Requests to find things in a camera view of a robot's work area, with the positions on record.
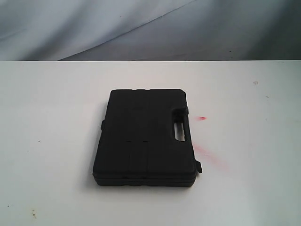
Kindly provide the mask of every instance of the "black plastic case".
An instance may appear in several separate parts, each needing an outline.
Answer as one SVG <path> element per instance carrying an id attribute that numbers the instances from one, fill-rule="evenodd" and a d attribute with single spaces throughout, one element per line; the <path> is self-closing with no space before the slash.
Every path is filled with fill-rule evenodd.
<path id="1" fill-rule="evenodd" d="M 175 139 L 182 123 L 185 141 Z M 192 186 L 195 160 L 181 89 L 113 90 L 101 126 L 93 175 L 98 185 Z"/>

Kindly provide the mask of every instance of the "black case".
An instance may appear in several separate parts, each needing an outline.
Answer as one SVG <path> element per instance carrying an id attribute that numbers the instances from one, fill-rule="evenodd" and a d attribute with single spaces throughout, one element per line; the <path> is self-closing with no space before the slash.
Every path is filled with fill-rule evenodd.
<path id="1" fill-rule="evenodd" d="M 182 123 L 185 141 L 175 139 Z M 98 185 L 192 186 L 195 160 L 186 94 L 180 89 L 113 90 L 93 175 Z"/>

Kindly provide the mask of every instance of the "red mark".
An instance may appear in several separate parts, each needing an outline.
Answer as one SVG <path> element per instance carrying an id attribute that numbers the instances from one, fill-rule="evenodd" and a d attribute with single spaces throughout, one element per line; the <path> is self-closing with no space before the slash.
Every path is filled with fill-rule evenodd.
<path id="1" fill-rule="evenodd" d="M 207 117 L 197 116 L 195 119 L 196 119 L 197 121 L 202 121 L 202 120 L 207 119 Z"/>
<path id="2" fill-rule="evenodd" d="M 207 160 L 209 160 L 213 165 L 215 165 L 219 169 L 223 171 L 229 171 L 228 165 L 222 160 L 220 160 L 215 154 L 205 150 L 204 148 L 198 145 L 193 145 L 193 149 L 196 153 L 199 153 L 202 156 L 204 156 Z"/>

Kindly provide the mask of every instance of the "white table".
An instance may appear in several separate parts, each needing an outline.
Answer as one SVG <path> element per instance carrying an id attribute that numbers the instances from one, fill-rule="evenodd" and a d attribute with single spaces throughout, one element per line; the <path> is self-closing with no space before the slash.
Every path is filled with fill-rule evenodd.
<path id="1" fill-rule="evenodd" d="M 195 184 L 97 186 L 110 91 L 170 88 L 187 94 Z M 0 225 L 298 226 L 300 115 L 301 61 L 0 62 Z"/>

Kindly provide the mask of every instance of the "red stain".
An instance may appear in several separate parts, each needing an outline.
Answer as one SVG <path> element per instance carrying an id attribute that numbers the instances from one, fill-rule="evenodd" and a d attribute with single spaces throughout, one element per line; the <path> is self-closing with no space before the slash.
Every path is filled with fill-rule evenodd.
<path id="1" fill-rule="evenodd" d="M 196 119 L 197 121 L 202 121 L 202 120 L 207 119 L 207 117 L 197 116 L 195 119 Z"/>
<path id="2" fill-rule="evenodd" d="M 196 153 L 199 153 L 202 156 L 204 156 L 204 158 L 210 161 L 214 166 L 218 167 L 223 171 L 229 171 L 228 165 L 221 159 L 219 159 L 215 154 L 205 150 L 204 148 L 198 145 L 193 145 L 193 149 Z"/>

